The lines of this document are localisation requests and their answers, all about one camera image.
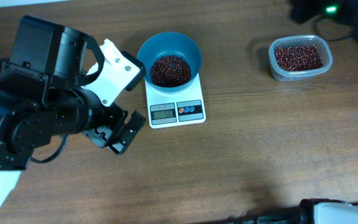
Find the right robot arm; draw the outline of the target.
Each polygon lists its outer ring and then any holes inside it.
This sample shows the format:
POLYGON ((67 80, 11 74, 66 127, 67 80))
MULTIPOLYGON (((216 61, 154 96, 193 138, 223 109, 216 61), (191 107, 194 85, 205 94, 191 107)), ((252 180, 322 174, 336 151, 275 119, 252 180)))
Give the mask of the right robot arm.
MULTIPOLYGON (((302 24, 319 16, 352 27, 349 37, 358 43, 358 1, 292 1, 290 17, 302 24)), ((299 223, 358 223, 358 202, 350 203, 326 198, 303 199, 299 204, 299 223)))

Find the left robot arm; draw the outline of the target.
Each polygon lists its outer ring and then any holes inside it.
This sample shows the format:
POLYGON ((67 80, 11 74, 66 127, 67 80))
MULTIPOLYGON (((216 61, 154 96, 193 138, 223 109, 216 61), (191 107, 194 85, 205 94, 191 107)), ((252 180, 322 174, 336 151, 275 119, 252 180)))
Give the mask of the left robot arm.
POLYGON ((33 16, 19 24, 9 58, 0 59, 0 208, 35 149, 72 134, 122 154, 145 124, 115 99, 145 77, 144 64, 84 32, 33 16))

